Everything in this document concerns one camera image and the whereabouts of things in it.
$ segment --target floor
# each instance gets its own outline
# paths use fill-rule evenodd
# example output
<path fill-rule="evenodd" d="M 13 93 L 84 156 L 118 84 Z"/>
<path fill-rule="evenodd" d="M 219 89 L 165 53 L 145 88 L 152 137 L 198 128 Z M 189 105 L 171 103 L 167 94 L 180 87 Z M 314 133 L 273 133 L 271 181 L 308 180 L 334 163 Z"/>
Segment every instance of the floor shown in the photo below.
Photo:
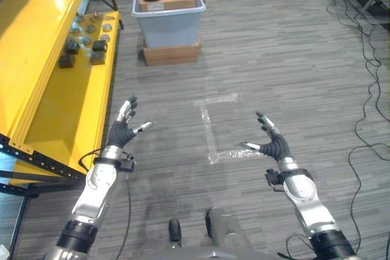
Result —
<path fill-rule="evenodd" d="M 241 141 L 268 142 L 255 110 L 279 126 L 300 166 L 313 175 L 321 200 L 356 247 L 349 205 L 358 183 L 347 154 L 362 145 L 353 128 L 373 82 L 364 67 L 360 34 L 327 13 L 332 0 L 206 2 L 199 61 L 155 68 L 137 60 L 140 28 L 131 16 L 131 1 L 119 2 L 125 30 L 108 120 L 129 94 L 136 94 L 133 124 L 155 123 L 127 147 L 138 170 L 130 175 L 132 223 L 122 259 L 133 259 L 149 240 L 167 239 L 172 217 L 181 221 L 183 246 L 209 245 L 204 214 L 211 206 L 223 206 L 237 216 L 253 249 L 286 253 L 285 239 L 300 228 L 285 195 L 274 193 L 264 179 L 266 169 L 276 164 L 238 147 Z M 103 8 L 92 4 L 90 10 Z M 330 9 L 344 11 L 340 0 Z M 343 16 L 341 21 L 347 23 Z M 387 31 L 378 26 L 372 35 L 376 56 L 384 64 L 378 72 L 383 91 L 378 106 L 388 115 L 387 41 Z M 387 143 L 389 124 L 373 101 L 366 110 L 368 118 L 358 131 L 370 143 Z M 386 148 L 378 151 L 388 158 Z M 362 235 L 360 255 L 384 259 L 390 164 L 368 149 L 356 151 L 351 160 L 363 184 L 354 205 Z M 91 259 L 114 259 L 122 243 L 127 222 L 124 179 L 122 175 Z M 56 243 L 78 195 L 66 191 L 29 201 L 14 259 L 42 257 Z M 296 239 L 290 250 L 296 258 L 313 257 Z"/>

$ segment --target cable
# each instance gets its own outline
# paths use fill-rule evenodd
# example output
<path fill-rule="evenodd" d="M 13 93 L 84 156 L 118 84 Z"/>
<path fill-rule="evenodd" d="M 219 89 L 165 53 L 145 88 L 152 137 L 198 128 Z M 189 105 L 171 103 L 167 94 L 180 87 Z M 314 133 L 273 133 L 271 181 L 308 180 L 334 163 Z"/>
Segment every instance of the cable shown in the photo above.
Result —
<path fill-rule="evenodd" d="M 378 87 L 378 95 L 377 95 L 377 98 L 375 100 L 375 109 L 378 111 L 378 113 L 387 121 L 389 122 L 389 119 L 386 117 L 386 115 L 384 115 L 381 110 L 379 109 L 378 107 L 378 103 L 379 103 L 379 100 L 380 100 L 380 96 L 381 96 L 381 86 L 380 86 L 380 80 L 379 80 L 379 76 L 378 76 L 378 70 L 379 68 L 382 66 L 382 62 L 375 56 L 375 53 L 376 53 L 376 48 L 373 47 L 372 43 L 371 43 L 371 36 L 372 36 L 372 33 L 373 31 L 375 30 L 375 28 L 377 27 L 377 24 L 372 24 L 371 22 L 369 22 L 366 18 L 365 15 L 362 14 L 365 22 L 367 22 L 368 24 L 370 24 L 372 26 L 371 28 L 371 31 L 370 33 L 365 33 L 364 30 L 363 30 L 363 27 L 361 26 L 360 22 L 356 19 L 357 16 L 359 15 L 359 13 L 357 13 L 353 19 L 349 16 L 348 14 L 348 3 L 346 0 L 343 0 L 344 4 L 345 4 L 345 11 L 344 11 L 344 14 L 345 16 L 351 21 L 353 22 L 354 24 L 356 24 L 356 26 L 354 25 L 349 25 L 349 24 L 344 24 L 341 20 L 340 20 L 340 17 L 338 15 L 338 13 L 332 13 L 329 11 L 329 7 L 332 5 L 332 6 L 335 6 L 336 5 L 336 0 L 332 0 L 332 3 L 328 5 L 327 7 L 327 12 L 331 15 L 336 15 L 338 21 L 340 24 L 342 24 L 343 26 L 346 26 L 346 27 L 349 27 L 349 28 L 353 28 L 353 29 L 357 29 L 360 33 L 360 40 L 361 40 L 361 43 L 362 43 L 362 54 L 363 54 L 363 57 L 364 59 L 366 60 L 366 63 L 365 63 L 365 67 L 367 69 L 367 71 L 369 72 L 369 74 L 374 78 L 374 82 L 372 82 L 369 86 L 368 86 L 368 93 L 369 93 L 369 97 L 366 99 L 364 105 L 363 105 L 363 117 L 361 119 L 359 119 L 356 124 L 355 124 L 355 127 L 354 127 L 354 132 L 356 134 L 356 136 L 365 144 L 365 146 L 358 146 L 358 147 L 354 147 L 348 154 L 348 164 L 349 166 L 351 167 L 351 169 L 353 170 L 353 173 L 355 174 L 356 176 L 356 179 L 358 180 L 358 188 L 356 189 L 354 195 L 353 195 L 353 198 L 352 198 L 352 201 L 351 201 L 351 204 L 350 204 L 350 216 L 352 218 L 352 221 L 353 221 L 353 224 L 355 225 L 355 228 L 356 228 L 356 232 L 358 233 L 358 245 L 356 247 L 356 253 L 358 253 L 359 249 L 360 249 L 360 245 L 361 245 L 361 234 L 360 234 L 360 230 L 358 228 L 358 225 L 356 223 L 356 220 L 353 216 L 353 204 L 355 202 L 355 199 L 361 189 L 361 180 L 360 180 L 360 177 L 358 175 L 358 173 L 356 172 L 354 166 L 352 165 L 352 162 L 350 160 L 350 157 L 351 157 L 351 154 L 356 151 L 357 149 L 362 149 L 362 148 L 369 148 L 371 149 L 371 151 L 374 152 L 374 154 L 376 154 L 376 156 L 378 156 L 381 160 L 384 160 L 384 161 L 390 161 L 390 158 L 385 158 L 383 156 L 381 156 L 377 151 L 376 149 L 374 149 L 374 146 L 385 146 L 385 147 L 388 147 L 386 144 L 383 144 L 383 143 L 375 143 L 375 144 L 369 144 L 367 141 L 365 141 L 361 136 L 360 134 L 358 133 L 358 125 L 360 122 L 362 122 L 363 120 L 365 120 L 367 118 L 367 114 L 366 114 L 366 105 L 367 103 L 371 100 L 372 98 L 372 93 L 371 93 L 371 88 L 376 85 Z M 363 36 L 366 36 L 368 38 L 368 42 L 369 42 L 369 45 L 372 49 L 372 56 L 373 58 L 368 58 L 366 56 L 366 53 L 365 53 L 365 47 L 364 47 L 364 37 Z M 371 65 L 373 67 L 375 67 L 375 72 L 373 73 L 370 68 L 368 67 L 368 65 Z M 386 247 L 386 257 L 388 255 L 388 249 L 389 249 L 389 243 L 390 243 L 390 238 L 389 238 L 389 242 L 388 242 L 388 245 Z"/>
<path fill-rule="evenodd" d="M 101 147 L 100 149 L 94 149 L 91 152 L 86 153 L 79 159 L 79 166 L 85 169 L 87 172 L 89 171 L 88 168 L 84 165 L 83 159 L 86 158 L 88 155 L 99 155 L 97 152 L 104 149 L 104 147 Z"/>
<path fill-rule="evenodd" d="M 280 253 L 278 252 L 277 255 L 279 257 L 282 257 L 284 259 L 289 259 L 289 260 L 301 260 L 301 259 L 297 259 L 297 258 L 293 258 L 291 256 L 291 253 L 290 253 L 290 250 L 289 250 L 289 247 L 288 247 L 288 243 L 290 242 L 290 240 L 293 238 L 293 237 L 297 237 L 298 239 L 301 240 L 301 242 L 303 242 L 311 251 L 313 251 L 313 248 L 311 247 L 311 245 L 309 243 L 306 242 L 306 237 L 302 234 L 297 234 L 297 233 L 293 233 L 290 237 L 287 238 L 286 240 L 286 251 L 287 251 L 287 255 L 284 255 L 283 253 Z"/>
<path fill-rule="evenodd" d="M 127 185 L 127 196 L 128 196 L 128 198 L 129 198 L 129 216 L 128 216 L 128 218 L 127 218 L 126 233 L 125 233 L 125 235 L 124 235 L 124 238 L 123 238 L 123 242 L 122 242 L 121 248 L 119 249 L 118 255 L 116 255 L 115 260 L 118 260 L 119 257 L 120 257 L 121 254 L 122 254 L 124 245 L 125 245 L 125 243 L 126 243 L 126 240 L 127 240 L 128 235 L 129 235 L 130 222 L 131 222 L 131 218 L 132 218 L 132 199 L 131 199 L 131 194 L 130 194 L 129 176 L 127 176 L 126 182 L 127 182 L 127 184 L 126 184 L 126 185 Z"/>

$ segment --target plastic bin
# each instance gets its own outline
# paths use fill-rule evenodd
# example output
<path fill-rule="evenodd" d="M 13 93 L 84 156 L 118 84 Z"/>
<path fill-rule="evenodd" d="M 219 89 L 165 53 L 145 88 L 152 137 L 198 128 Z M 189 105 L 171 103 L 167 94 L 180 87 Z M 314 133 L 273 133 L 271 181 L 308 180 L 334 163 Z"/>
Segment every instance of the plastic bin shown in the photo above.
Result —
<path fill-rule="evenodd" d="M 142 12 L 140 0 L 133 0 L 132 15 L 138 20 L 146 47 L 172 47 L 197 42 L 200 14 L 205 9 L 203 0 L 196 0 L 191 9 Z"/>

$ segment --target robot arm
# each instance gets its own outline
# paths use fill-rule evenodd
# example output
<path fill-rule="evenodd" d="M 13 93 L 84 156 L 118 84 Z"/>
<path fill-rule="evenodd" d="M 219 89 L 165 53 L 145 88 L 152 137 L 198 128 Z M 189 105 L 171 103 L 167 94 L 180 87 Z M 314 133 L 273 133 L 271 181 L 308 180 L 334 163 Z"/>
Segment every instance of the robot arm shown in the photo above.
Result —
<path fill-rule="evenodd" d="M 127 123 L 135 115 L 133 110 L 136 106 L 137 99 L 132 96 L 121 107 L 110 130 L 107 146 L 88 171 L 84 190 L 71 211 L 57 245 L 45 260 L 84 260 L 88 257 L 118 184 L 118 172 L 122 170 L 122 148 L 137 134 L 152 126 L 151 122 L 147 122 L 137 128 L 127 128 Z"/>
<path fill-rule="evenodd" d="M 279 172 L 268 169 L 268 183 L 277 190 L 283 185 L 287 198 L 294 204 L 298 221 L 309 238 L 319 259 L 359 259 L 345 238 L 336 220 L 319 200 L 317 187 L 306 169 L 298 166 L 279 129 L 270 119 L 257 113 L 261 127 L 271 138 L 271 142 L 258 145 L 242 142 L 249 150 L 264 153 L 277 161 Z"/>

